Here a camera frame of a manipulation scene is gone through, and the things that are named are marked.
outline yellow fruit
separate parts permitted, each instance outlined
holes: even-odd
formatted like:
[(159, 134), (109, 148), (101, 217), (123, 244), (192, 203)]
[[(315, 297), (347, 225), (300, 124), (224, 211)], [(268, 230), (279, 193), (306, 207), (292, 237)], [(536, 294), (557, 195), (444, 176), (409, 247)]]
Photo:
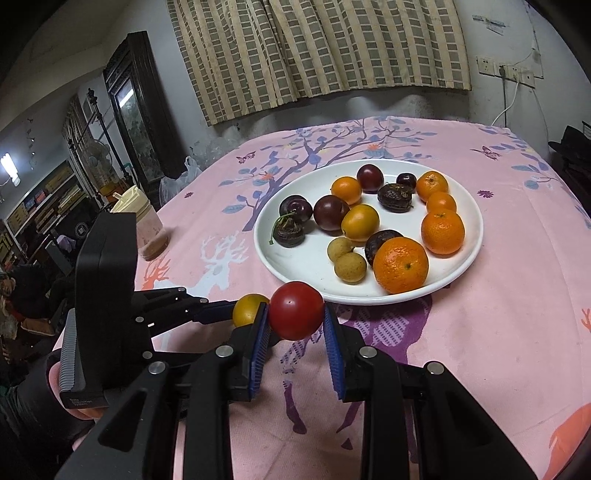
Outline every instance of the yellow fruit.
[(328, 254), (330, 261), (335, 263), (339, 257), (342, 257), (345, 254), (351, 253), (354, 249), (353, 242), (344, 236), (340, 236), (332, 240), (329, 243), (328, 248), (326, 249), (326, 253)]
[(345, 215), (340, 227), (353, 242), (366, 242), (379, 228), (378, 212), (364, 203), (356, 205)]
[(347, 283), (357, 283), (365, 278), (368, 265), (365, 259), (355, 252), (342, 255), (335, 262), (335, 274)]
[(258, 307), (261, 303), (269, 303), (269, 299), (258, 293), (244, 295), (234, 305), (232, 310), (232, 322), (236, 327), (254, 323)]

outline pink tablecloth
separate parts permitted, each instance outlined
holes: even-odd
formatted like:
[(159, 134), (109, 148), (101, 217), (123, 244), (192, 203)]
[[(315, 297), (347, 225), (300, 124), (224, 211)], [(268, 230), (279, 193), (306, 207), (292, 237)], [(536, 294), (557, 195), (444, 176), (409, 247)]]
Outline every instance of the pink tablecloth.
[[(360, 158), (452, 176), (478, 202), (485, 240), (450, 288), (405, 304), (338, 306), (341, 320), (398, 361), (443, 362), (550, 480), (591, 423), (591, 220), (508, 129), (378, 117), (248, 141), (160, 210), (171, 244), (140, 262), (137, 288), (186, 286), (212, 301), (270, 296), (280, 282), (253, 246), (261, 208), (299, 175)], [(155, 344), (203, 351), (230, 329), (185, 325)], [(321, 334), (275, 347), (257, 400), (230, 414), (236, 479), (358, 478), (362, 410), (338, 402)]]

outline orange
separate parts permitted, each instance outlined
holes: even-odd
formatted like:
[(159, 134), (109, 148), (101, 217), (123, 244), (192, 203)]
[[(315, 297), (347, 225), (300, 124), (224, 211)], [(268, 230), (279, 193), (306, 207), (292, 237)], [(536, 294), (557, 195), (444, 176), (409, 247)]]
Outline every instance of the orange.
[(433, 192), (429, 195), (427, 200), (427, 211), (432, 212), (440, 208), (446, 208), (452, 212), (457, 212), (456, 201), (449, 193), (446, 192)]
[(347, 204), (353, 205), (361, 198), (361, 184), (353, 177), (341, 177), (333, 182), (330, 192)]
[(428, 200), (432, 193), (447, 192), (448, 190), (447, 180), (438, 171), (428, 171), (417, 180), (417, 194), (424, 202)]
[(464, 243), (464, 223), (456, 212), (434, 210), (423, 219), (421, 237), (425, 247), (438, 255), (457, 252)]
[(387, 240), (374, 258), (375, 279), (390, 293), (403, 293), (423, 286), (428, 272), (425, 249), (404, 236)]

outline plastic container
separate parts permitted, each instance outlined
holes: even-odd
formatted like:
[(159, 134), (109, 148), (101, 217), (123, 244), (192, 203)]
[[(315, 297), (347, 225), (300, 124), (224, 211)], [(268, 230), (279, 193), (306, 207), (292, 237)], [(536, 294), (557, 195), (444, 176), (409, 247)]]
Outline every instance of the plastic container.
[(135, 213), (139, 254), (146, 260), (152, 260), (166, 250), (169, 235), (144, 192), (134, 185), (123, 195), (114, 193), (113, 196), (118, 201), (111, 213)]

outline cherry tomato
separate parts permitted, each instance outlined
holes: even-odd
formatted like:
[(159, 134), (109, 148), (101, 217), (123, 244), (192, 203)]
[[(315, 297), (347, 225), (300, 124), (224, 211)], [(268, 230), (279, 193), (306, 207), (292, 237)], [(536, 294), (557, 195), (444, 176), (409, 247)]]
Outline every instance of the cherry tomato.
[(269, 302), (269, 324), (284, 340), (302, 340), (312, 335), (324, 320), (320, 293), (301, 281), (279, 287)]

